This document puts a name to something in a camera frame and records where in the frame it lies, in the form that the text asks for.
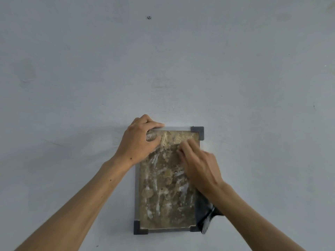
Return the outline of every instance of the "left hand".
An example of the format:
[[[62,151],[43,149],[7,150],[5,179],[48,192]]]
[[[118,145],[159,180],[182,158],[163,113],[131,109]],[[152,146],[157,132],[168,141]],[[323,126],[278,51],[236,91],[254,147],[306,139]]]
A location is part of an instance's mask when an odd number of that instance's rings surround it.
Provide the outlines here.
[[[161,142],[160,136],[148,142],[146,133],[148,130],[158,127],[164,127],[164,124],[153,121],[147,114],[141,118],[135,118],[124,132],[113,158],[129,163],[130,167],[144,160]]]

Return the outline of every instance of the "black corner protector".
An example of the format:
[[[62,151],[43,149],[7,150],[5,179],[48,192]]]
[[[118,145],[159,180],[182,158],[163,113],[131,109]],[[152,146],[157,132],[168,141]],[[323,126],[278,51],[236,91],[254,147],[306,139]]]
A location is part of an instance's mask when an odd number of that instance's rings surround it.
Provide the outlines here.
[[[204,127],[200,127],[200,126],[199,127],[195,127],[195,126],[192,126],[191,127],[191,132],[198,133],[200,141],[203,141],[205,139]]]
[[[197,226],[190,226],[190,232],[200,232]]]
[[[141,229],[140,220],[134,220],[134,235],[145,235],[148,234],[148,229]]]

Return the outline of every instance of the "right hand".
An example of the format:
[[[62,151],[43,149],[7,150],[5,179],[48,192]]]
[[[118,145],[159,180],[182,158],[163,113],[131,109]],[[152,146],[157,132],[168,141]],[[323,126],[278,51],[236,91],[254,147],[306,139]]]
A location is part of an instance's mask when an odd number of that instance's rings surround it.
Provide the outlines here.
[[[204,196],[210,196],[216,187],[225,184],[214,154],[201,150],[194,139],[180,143],[177,153],[190,182]]]

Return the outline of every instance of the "white wall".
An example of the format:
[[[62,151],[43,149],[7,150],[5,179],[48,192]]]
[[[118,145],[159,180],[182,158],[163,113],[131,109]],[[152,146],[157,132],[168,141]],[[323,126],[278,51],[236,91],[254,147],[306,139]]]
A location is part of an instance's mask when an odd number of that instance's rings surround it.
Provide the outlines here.
[[[204,126],[204,148],[250,205],[305,249],[333,250],[334,1],[0,0],[0,249],[147,113]],[[205,236],[133,236],[133,197],[134,169],[82,251],[248,250],[226,219]]]

